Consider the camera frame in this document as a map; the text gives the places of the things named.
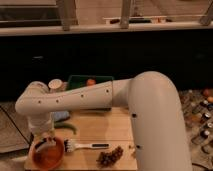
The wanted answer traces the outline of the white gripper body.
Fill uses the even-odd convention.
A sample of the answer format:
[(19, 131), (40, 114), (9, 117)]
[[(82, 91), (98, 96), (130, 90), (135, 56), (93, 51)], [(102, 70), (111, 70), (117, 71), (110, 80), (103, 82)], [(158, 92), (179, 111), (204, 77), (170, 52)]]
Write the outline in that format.
[(29, 116), (28, 127), (32, 134), (40, 135), (53, 130), (53, 119), (50, 114)]

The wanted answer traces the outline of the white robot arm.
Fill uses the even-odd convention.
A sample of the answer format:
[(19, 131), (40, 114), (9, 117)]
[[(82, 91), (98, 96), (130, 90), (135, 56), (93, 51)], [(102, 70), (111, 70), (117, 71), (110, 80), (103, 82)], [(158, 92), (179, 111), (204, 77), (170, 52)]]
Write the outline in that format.
[(54, 111), (111, 107), (129, 109), (138, 171), (193, 171), (179, 94), (162, 73), (148, 71), (56, 93), (33, 81), (15, 103), (36, 135), (53, 129)]

